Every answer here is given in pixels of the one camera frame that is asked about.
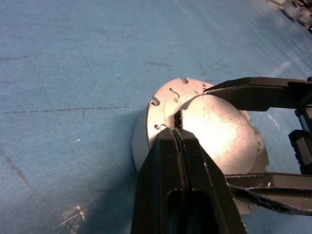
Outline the silver motor housing copper windings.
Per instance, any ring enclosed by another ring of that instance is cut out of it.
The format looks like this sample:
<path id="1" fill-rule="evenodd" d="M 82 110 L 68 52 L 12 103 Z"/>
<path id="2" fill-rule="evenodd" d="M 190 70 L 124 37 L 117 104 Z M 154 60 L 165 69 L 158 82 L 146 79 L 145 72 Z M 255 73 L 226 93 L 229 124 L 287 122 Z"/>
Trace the silver motor housing copper windings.
<path id="1" fill-rule="evenodd" d="M 139 114 L 133 130 L 132 153 L 137 172 L 139 172 L 150 151 L 149 140 L 146 133 L 147 112 L 148 106 L 146 106 Z M 236 199 L 235 203 L 241 215 L 250 215 L 256 210 L 256 206 L 251 203 L 239 199 Z"/>

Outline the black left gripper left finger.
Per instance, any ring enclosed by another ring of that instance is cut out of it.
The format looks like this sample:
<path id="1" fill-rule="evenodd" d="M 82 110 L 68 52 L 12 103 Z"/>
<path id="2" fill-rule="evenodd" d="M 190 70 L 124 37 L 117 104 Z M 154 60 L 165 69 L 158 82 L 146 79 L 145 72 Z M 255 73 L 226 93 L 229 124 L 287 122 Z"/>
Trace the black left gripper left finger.
<path id="1" fill-rule="evenodd" d="M 175 129 L 166 128 L 138 172 L 131 234 L 172 234 L 184 189 L 179 140 Z"/>

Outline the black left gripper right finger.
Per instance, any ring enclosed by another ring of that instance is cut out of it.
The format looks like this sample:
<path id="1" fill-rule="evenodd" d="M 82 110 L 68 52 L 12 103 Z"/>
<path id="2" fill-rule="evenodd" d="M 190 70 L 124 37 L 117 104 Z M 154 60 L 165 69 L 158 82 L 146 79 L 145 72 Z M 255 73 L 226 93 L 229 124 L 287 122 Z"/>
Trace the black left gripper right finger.
<path id="1" fill-rule="evenodd" d="M 247 234 L 224 174 L 186 130 L 175 129 L 184 179 L 177 234 Z"/>

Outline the blue table cover sheet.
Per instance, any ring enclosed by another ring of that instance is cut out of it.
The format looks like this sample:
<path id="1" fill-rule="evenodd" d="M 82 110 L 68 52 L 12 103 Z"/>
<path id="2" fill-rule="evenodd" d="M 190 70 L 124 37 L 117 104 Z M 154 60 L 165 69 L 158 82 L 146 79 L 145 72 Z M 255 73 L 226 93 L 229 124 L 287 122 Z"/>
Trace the blue table cover sheet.
<path id="1" fill-rule="evenodd" d="M 312 76 L 312 34 L 265 0 L 0 0 L 0 234 L 130 234 L 154 93 L 254 76 Z"/>

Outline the spare silver motor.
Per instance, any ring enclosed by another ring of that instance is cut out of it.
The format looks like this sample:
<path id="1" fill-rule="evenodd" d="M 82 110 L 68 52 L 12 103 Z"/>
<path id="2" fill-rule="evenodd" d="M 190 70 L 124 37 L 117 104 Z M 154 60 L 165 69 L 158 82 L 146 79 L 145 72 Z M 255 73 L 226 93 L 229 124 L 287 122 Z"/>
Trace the spare silver motor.
<path id="1" fill-rule="evenodd" d="M 298 21 L 301 17 L 301 7 L 295 0 L 285 0 L 282 4 L 283 13 L 293 21 Z"/>

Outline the silver hinged motor lid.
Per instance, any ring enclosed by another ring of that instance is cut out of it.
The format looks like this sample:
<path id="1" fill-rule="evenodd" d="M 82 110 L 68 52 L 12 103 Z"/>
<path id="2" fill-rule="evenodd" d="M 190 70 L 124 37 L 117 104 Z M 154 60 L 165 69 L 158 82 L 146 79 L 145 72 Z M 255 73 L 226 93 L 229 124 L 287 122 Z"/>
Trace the silver hinged motor lid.
<path id="1" fill-rule="evenodd" d="M 180 127 L 195 135 L 224 174 L 262 173 L 269 164 L 260 132 L 246 111 L 208 95 L 213 85 L 193 78 L 164 84 L 149 102 L 146 115 L 148 146 L 165 128 Z"/>

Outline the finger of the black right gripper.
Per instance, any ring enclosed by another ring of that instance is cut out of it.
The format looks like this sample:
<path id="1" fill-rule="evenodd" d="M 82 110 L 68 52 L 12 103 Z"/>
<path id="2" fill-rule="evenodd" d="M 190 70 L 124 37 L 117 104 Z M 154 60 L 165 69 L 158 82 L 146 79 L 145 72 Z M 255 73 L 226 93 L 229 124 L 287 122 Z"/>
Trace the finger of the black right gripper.
<path id="1" fill-rule="evenodd" d="M 299 109 L 312 105 L 312 81 L 288 78 L 245 77 L 228 80 L 203 91 L 244 111 L 269 108 Z"/>
<path id="2" fill-rule="evenodd" d="M 312 216 L 312 175 L 225 175 L 233 197 L 288 215 Z"/>

